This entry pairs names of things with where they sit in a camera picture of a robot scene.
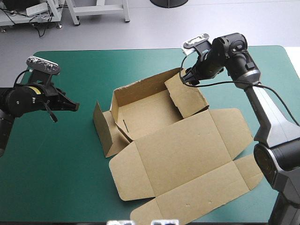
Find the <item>box flap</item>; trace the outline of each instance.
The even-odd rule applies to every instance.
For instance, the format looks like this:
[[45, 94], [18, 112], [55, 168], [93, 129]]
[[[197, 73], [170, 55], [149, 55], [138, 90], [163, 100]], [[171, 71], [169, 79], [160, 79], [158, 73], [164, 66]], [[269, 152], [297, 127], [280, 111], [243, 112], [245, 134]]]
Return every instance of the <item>box flap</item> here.
[[141, 207], [133, 210], [130, 219], [135, 221], [137, 225], [149, 225], [154, 219], [170, 219], [163, 217], [160, 213], [156, 199], [153, 199]]
[[210, 110], [224, 144], [235, 159], [252, 141], [251, 131], [239, 109]]
[[[255, 169], [253, 157], [239, 161], [241, 167], [248, 162], [252, 165], [248, 169]], [[130, 219], [146, 225], [152, 219], [177, 218], [184, 225], [249, 191], [239, 168], [231, 161], [133, 210]], [[151, 217], [143, 217], [150, 211]]]
[[[209, 111], [188, 117], [134, 142], [155, 196], [231, 161]], [[125, 161], [123, 157], [124, 154], [112, 159], [116, 167]], [[135, 176], [133, 171], [136, 168], [133, 166], [130, 169], [120, 171], [122, 179]], [[124, 185], [113, 170], [112, 176], [118, 187]], [[140, 176], [135, 176], [133, 180], [139, 179]], [[140, 198], [140, 195], [134, 196], [138, 189], [140, 187], [127, 190], [131, 200]]]
[[120, 198], [124, 201], [154, 197], [150, 180], [135, 142], [109, 162]]
[[129, 141], [118, 130], [110, 111], [102, 113], [99, 102], [96, 103], [93, 120], [105, 157], [118, 154], [129, 144]]
[[263, 174], [258, 167], [254, 156], [249, 155], [234, 161], [239, 169], [248, 188], [252, 190], [255, 188], [263, 178]]
[[198, 88], [188, 87], [181, 82], [179, 73], [167, 80], [165, 85], [183, 118], [194, 115], [209, 107], [206, 98]]

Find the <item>black base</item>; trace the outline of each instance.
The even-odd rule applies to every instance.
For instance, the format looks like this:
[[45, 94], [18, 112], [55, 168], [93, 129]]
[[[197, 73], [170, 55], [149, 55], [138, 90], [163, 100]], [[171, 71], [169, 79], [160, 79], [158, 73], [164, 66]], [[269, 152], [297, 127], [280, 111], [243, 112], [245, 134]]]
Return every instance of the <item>black base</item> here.
[[182, 6], [188, 2], [188, 0], [150, 0], [154, 5], [162, 8], [174, 8]]

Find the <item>metal rack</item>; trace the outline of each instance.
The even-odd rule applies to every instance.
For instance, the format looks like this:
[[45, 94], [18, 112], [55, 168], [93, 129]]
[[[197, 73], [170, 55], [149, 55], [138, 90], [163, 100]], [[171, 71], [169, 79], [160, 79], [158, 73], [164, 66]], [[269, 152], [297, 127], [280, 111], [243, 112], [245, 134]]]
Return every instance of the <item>metal rack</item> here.
[[129, 22], [128, 0], [120, 5], [105, 5], [105, 0], [97, 0], [95, 6], [76, 7], [74, 0], [66, 0], [75, 25], [80, 25], [79, 16], [124, 13], [125, 22]]
[[[50, 8], [50, 12], [53, 13], [53, 17], [51, 22], [59, 22], [61, 21], [61, 14], [62, 14], [62, 10], [63, 8], [57, 8], [57, 5], [55, 5], [54, 0], [47, 0], [49, 8]], [[63, 5], [65, 3], [65, 0], [61, 0], [61, 4]], [[10, 15], [8, 13], [9, 17], [12, 19], [12, 21], [14, 21], [15, 24], [18, 23], [29, 23], [29, 22], [38, 22], [38, 23], [45, 23], [48, 22], [48, 20], [46, 19], [38, 19], [38, 18], [30, 18], [30, 17], [26, 17], [23, 15]], [[5, 30], [2, 28], [4, 26], [12, 26], [14, 25], [13, 22], [11, 22], [11, 20], [8, 18], [8, 16], [3, 12], [0, 11], [0, 27], [1, 27], [1, 31], [5, 32]]]

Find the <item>yellow label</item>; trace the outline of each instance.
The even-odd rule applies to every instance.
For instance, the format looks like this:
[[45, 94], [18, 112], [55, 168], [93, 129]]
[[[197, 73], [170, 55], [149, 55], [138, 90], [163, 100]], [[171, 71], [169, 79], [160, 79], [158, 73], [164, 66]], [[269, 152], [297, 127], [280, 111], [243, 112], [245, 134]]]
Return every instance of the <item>yellow label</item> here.
[[40, 94], [41, 94], [40, 90], [37, 89], [36, 87], [32, 87], [32, 86], [28, 86], [28, 87], [29, 87], [30, 89], [33, 89], [34, 92], [35, 92], [37, 95], [40, 95]]

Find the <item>cardboard box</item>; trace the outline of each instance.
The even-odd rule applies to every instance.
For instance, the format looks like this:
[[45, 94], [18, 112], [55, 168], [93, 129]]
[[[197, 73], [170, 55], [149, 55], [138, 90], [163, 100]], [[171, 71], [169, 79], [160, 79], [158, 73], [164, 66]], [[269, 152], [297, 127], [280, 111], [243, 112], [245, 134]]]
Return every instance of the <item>cardboard box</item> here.
[[147, 225], [175, 218], [187, 224], [249, 192], [263, 175], [238, 109], [206, 110], [130, 143], [110, 161], [120, 198], [150, 198], [130, 219]]
[[183, 85], [178, 72], [176, 68], [114, 90], [110, 111], [102, 113], [96, 104], [93, 118], [105, 157], [208, 108], [201, 92]]
[[94, 111], [105, 155], [119, 152], [109, 166], [120, 198], [154, 197], [132, 211], [138, 225], [170, 218], [187, 224], [263, 177], [252, 155], [234, 160], [253, 141], [241, 112], [208, 110], [178, 71], [116, 89], [110, 111], [101, 113], [98, 104]]

